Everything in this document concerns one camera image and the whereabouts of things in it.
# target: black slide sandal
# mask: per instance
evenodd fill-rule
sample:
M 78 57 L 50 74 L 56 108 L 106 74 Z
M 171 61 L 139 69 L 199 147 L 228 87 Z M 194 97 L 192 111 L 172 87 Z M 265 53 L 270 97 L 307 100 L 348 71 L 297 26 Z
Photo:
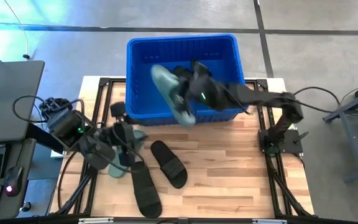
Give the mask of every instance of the black slide sandal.
M 142 169 L 132 173 L 132 183 L 136 204 L 141 214 L 146 218 L 157 218 L 162 213 L 162 205 L 157 189 L 154 186 L 150 171 L 143 162 L 135 162 L 132 170 Z
M 150 148 L 172 186 L 176 189 L 182 188 L 187 182 L 187 171 L 183 163 L 162 141 L 153 142 Z

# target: concrete floor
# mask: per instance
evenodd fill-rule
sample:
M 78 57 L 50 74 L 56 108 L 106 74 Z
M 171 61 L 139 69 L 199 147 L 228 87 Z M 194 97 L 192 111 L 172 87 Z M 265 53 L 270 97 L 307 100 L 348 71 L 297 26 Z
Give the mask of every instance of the concrete floor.
M 163 0 L 10 2 L 26 24 L 258 28 L 252 0 L 189 0 L 180 3 Z M 358 30 L 358 1 L 259 2 L 266 29 Z M 0 22 L 16 22 L 2 1 Z M 84 75 L 125 75 L 126 44 L 134 37 L 186 34 L 27 32 L 32 59 L 46 62 L 39 96 L 74 99 L 78 96 Z M 239 43 L 244 75 L 266 77 L 259 34 L 235 36 Z M 284 78 L 288 91 L 320 86 L 330 89 L 341 98 L 358 87 L 358 35 L 267 35 L 267 45 L 274 77 Z M 24 51 L 22 32 L 0 30 L 1 60 L 23 60 L 21 55 Z M 336 108 L 333 98 L 318 91 L 306 91 L 297 97 L 321 108 Z M 321 119 L 323 113 L 308 108 L 303 108 L 303 112 L 305 119 L 298 125 L 298 129 L 310 132 L 302 143 L 315 214 L 324 218 L 358 221 L 358 181 L 351 184 L 342 181 L 345 175 L 356 171 L 356 167 L 340 122 L 324 124 Z

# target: computer mouse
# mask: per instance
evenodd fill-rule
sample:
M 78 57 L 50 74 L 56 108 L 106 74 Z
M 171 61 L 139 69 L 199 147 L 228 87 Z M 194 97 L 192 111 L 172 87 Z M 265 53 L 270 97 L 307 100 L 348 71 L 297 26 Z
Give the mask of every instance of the computer mouse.
M 9 168 L 5 176 L 4 192 L 8 197 L 18 195 L 22 189 L 23 168 L 14 166 Z

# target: butcher block table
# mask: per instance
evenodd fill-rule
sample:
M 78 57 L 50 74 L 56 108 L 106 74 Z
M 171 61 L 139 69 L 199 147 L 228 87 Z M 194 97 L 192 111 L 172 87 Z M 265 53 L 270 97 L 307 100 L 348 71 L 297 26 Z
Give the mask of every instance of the butcher block table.
M 85 76 L 81 86 L 79 98 L 85 102 L 85 115 L 89 119 L 92 118 L 100 78 Z M 267 82 L 269 91 L 285 91 L 283 79 L 268 78 Z M 110 104 L 125 101 L 125 89 L 125 83 L 114 84 Z M 101 121 L 106 92 L 104 90 L 102 95 L 98 122 Z M 162 202 L 163 212 L 160 217 L 274 217 L 265 157 L 259 152 L 257 141 L 260 127 L 256 107 L 249 106 L 249 111 L 253 115 L 241 113 L 230 122 L 197 124 L 190 129 L 179 125 L 134 126 L 149 135 L 140 153 L 150 169 Z M 278 121 L 281 109 L 274 108 L 273 113 L 275 121 Z M 113 122 L 109 114 L 107 125 Z M 150 145 L 156 140 L 163 141 L 185 165 L 188 180 L 182 189 L 170 185 L 154 159 Z M 67 159 L 68 156 L 63 158 L 62 168 Z M 302 163 L 291 154 L 283 154 L 282 160 L 289 189 L 305 210 L 313 213 Z M 82 164 L 83 157 L 77 153 L 63 177 L 62 204 L 77 187 Z M 80 212 L 86 205 L 88 187 L 89 184 L 84 191 Z M 284 211 L 282 192 L 278 186 L 277 189 L 280 208 Z M 57 210 L 55 194 L 50 211 Z M 108 168 L 99 171 L 91 215 L 142 217 L 136 205 L 131 174 L 114 179 L 108 174 Z

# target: blue crate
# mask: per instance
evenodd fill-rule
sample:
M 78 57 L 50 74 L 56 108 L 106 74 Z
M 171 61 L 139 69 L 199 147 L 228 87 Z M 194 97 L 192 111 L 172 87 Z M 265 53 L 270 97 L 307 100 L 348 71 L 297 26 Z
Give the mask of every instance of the blue crate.
M 181 65 L 191 69 L 199 60 L 223 83 L 245 85 L 236 38 L 231 34 L 136 38 L 127 45 L 126 112 L 146 126 L 177 124 L 155 87 L 150 69 L 159 64 L 169 70 Z M 214 111 L 193 103 L 196 122 L 229 121 L 242 110 Z

